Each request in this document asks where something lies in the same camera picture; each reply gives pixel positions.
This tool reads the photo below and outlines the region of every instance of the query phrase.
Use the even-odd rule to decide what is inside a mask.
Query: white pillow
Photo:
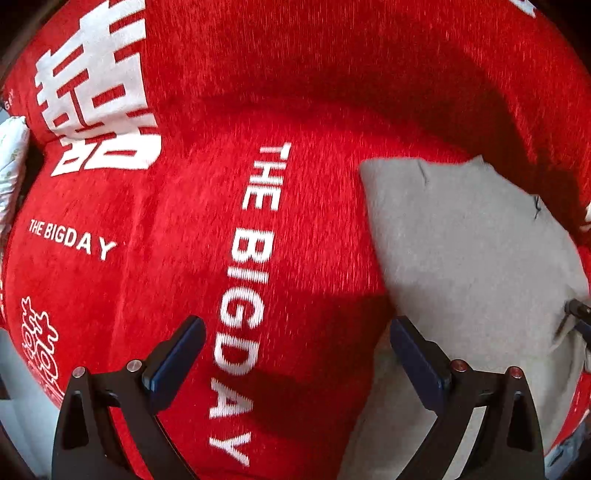
[[[23,116],[13,116],[0,124],[0,249],[12,226],[18,191],[25,176],[25,156],[29,129]]]

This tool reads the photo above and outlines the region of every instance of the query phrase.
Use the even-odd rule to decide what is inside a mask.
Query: gray cloth
[[[584,363],[578,333],[567,328],[555,337],[565,301],[589,294],[568,233],[539,198],[481,157],[459,166],[370,160],[361,176],[376,253],[398,312],[474,369],[521,366],[548,449]],[[483,408],[475,410],[446,478],[460,475],[482,415]],[[386,344],[376,353],[374,386],[339,480],[395,479],[434,419]]]

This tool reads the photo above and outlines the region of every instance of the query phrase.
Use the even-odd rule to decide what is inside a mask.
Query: red plush surface
[[[207,344],[161,419],[200,478],[335,478],[393,310],[357,172],[366,158],[460,162],[483,154],[542,196],[591,271],[589,233],[579,231],[591,200],[591,83],[539,13],[508,0],[148,1],[109,31],[145,20],[145,39],[115,58],[139,53],[157,122],[141,133],[161,136],[160,155],[146,170],[51,176],[66,148],[42,116],[36,64],[103,3],[71,0],[4,86],[10,113],[27,117],[46,154],[7,249],[5,317],[57,403],[74,367],[121,368],[197,314]],[[58,95],[91,101],[79,89],[84,82]],[[95,102],[120,92],[101,95]],[[286,142],[286,160],[260,152]],[[254,198],[242,208],[251,176],[261,174],[256,161],[286,163],[271,173],[283,178],[277,210],[269,197],[260,209]],[[75,230],[73,245],[52,240],[51,230],[45,238],[49,223]],[[273,232],[268,260],[237,263],[236,229]],[[85,232],[90,253],[79,244]],[[116,242],[104,260],[100,238]],[[229,267],[265,272],[268,281],[230,278]],[[248,325],[253,308],[244,301],[242,326],[220,318],[222,297],[235,287],[260,296],[258,325]],[[42,331],[32,338],[35,323]],[[254,367],[222,370],[217,335],[257,342]],[[42,348],[30,347],[35,341]],[[224,354],[245,360],[239,349]],[[251,400],[252,410],[210,418],[213,379]],[[236,449],[248,465],[211,445],[245,434]]]

